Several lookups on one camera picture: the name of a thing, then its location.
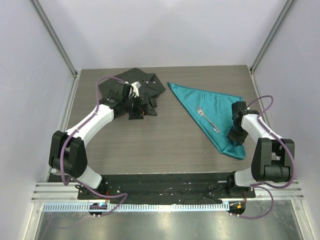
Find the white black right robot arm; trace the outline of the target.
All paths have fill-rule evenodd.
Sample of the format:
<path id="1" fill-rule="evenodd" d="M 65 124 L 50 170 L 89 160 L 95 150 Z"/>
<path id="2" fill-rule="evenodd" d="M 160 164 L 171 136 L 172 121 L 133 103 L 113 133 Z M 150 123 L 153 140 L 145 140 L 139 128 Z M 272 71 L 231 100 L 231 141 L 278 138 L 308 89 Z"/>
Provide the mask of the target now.
<path id="1" fill-rule="evenodd" d="M 227 134 L 235 146 L 241 146 L 247 136 L 256 143 L 249 168 L 231 173 L 226 182 L 226 193 L 233 198 L 243 193 L 244 188 L 255 188 L 263 184 L 284 189 L 295 179 L 295 143 L 276 134 L 256 110 L 246 102 L 231 105 L 233 125 Z"/>

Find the silver metal fork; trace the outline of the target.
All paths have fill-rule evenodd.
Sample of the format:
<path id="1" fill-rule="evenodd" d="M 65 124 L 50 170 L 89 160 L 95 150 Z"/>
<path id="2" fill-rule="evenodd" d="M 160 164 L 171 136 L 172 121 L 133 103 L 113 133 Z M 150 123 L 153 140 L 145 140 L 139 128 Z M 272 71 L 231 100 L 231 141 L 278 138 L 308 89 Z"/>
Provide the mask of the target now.
<path id="1" fill-rule="evenodd" d="M 213 129 L 217 132 L 220 133 L 219 128 L 206 116 L 206 114 L 204 113 L 204 111 L 202 110 L 202 108 L 200 106 L 196 107 L 196 110 L 198 112 L 198 114 L 202 117 L 204 117 L 213 127 Z"/>

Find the teal satin napkin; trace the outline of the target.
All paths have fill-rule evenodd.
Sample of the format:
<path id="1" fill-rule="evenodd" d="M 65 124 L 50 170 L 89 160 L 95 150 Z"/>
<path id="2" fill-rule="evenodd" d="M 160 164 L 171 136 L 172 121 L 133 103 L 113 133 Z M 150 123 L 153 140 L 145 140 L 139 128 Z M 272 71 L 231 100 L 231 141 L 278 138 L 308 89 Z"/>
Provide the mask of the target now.
<path id="1" fill-rule="evenodd" d="M 233 125 L 232 104 L 237 101 L 243 101 L 243 97 L 195 89 L 171 82 L 167 85 L 190 117 L 221 154 L 238 160 L 245 158 L 245 148 L 242 145 L 236 146 L 227 139 L 227 134 Z M 217 133 L 212 125 L 198 114 L 197 107 L 202 108 L 205 115 L 218 127 L 220 133 Z"/>

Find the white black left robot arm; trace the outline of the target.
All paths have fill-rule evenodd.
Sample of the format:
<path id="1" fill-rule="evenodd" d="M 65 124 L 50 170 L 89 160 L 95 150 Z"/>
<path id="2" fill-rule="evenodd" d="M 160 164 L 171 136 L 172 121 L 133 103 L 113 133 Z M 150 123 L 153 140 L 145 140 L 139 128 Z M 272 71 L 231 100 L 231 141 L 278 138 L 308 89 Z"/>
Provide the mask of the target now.
<path id="1" fill-rule="evenodd" d="M 128 114 L 129 120 L 156 116 L 149 95 L 140 95 L 141 84 L 117 82 L 104 98 L 96 98 L 96 106 L 83 120 L 67 131 L 52 135 L 49 166 L 61 172 L 65 185 L 71 180 L 89 190 L 100 200 L 107 193 L 106 180 L 88 165 L 86 147 L 92 138 L 115 118 Z"/>

